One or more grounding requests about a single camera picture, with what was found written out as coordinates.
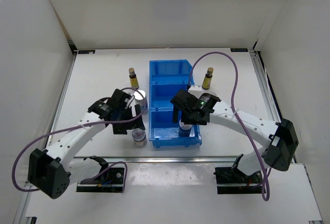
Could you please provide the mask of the short silver-lid jar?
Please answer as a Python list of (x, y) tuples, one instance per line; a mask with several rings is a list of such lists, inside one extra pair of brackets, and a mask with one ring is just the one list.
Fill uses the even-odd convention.
[(137, 147), (144, 147), (147, 144), (146, 133), (144, 130), (136, 128), (132, 131), (132, 138)]

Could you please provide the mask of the short red-label jar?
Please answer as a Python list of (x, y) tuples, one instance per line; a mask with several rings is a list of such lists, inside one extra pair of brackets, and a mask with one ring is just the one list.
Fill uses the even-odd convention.
[(178, 126), (178, 135), (181, 137), (189, 137), (192, 127), (193, 125), (185, 124), (180, 120)]

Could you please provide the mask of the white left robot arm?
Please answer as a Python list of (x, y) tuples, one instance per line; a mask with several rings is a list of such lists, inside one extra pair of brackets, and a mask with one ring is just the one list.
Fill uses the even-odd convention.
[(76, 154), (93, 138), (112, 126), (114, 134), (145, 128), (143, 104), (130, 105), (133, 96), (127, 88), (116, 89), (111, 97), (97, 100), (75, 127), (66, 128), (64, 136), (44, 150), (35, 149), (29, 157), (28, 181), (52, 199), (60, 197), (69, 185), (87, 181), (102, 184), (108, 180), (110, 165), (98, 156), (74, 162)]

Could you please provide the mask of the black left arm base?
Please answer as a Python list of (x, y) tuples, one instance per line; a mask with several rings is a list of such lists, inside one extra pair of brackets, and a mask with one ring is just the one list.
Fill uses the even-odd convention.
[(125, 162), (110, 164), (99, 178), (84, 180), (76, 187), (78, 193), (124, 193), (128, 166)]

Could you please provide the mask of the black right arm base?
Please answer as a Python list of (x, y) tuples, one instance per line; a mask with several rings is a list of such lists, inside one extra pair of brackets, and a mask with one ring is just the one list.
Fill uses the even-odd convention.
[(243, 154), (239, 155), (232, 166), (216, 166), (213, 173), (216, 177), (218, 195), (261, 194), (261, 171), (247, 176), (237, 169)]

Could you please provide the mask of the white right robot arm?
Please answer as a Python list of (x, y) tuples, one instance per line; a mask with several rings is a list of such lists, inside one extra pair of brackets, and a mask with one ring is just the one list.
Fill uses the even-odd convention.
[(287, 119), (281, 122), (266, 120), (242, 111), (234, 111), (219, 97), (202, 93), (196, 97), (186, 90), (179, 90), (171, 99), (173, 121), (191, 125), (208, 123), (221, 125), (250, 137), (261, 145), (259, 150), (236, 159), (232, 178), (239, 183), (262, 168), (287, 171), (298, 147), (294, 125)]

